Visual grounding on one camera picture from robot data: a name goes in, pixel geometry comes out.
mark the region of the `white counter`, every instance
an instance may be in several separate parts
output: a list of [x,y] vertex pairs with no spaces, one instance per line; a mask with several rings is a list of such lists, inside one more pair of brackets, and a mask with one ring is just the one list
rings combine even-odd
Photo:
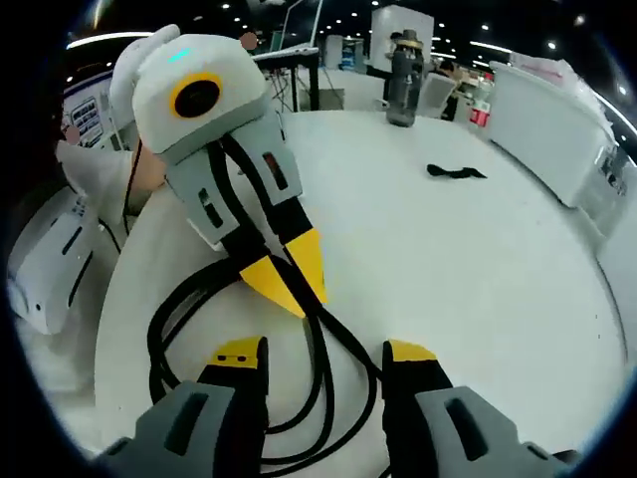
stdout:
[[[433,350],[466,384],[511,418],[522,440],[555,452],[581,448],[623,386],[622,344],[596,264],[552,196],[496,148],[462,127],[418,118],[412,128],[383,114],[286,116],[305,195],[322,235],[332,311],[379,363],[388,338]],[[425,166],[473,166],[489,178],[432,179]],[[233,174],[249,212],[256,196]],[[150,405],[146,329],[187,276],[216,259],[163,189],[135,224],[106,297],[96,357],[104,439],[132,436]],[[270,340],[273,423],[290,418],[310,387],[299,319],[236,284],[195,315],[168,353],[181,378],[196,378],[212,352],[254,334]],[[334,437],[366,396],[360,367],[327,338],[336,393]],[[296,476],[377,476],[387,464],[382,402],[346,447]],[[266,440],[265,456],[314,443],[322,409]]]

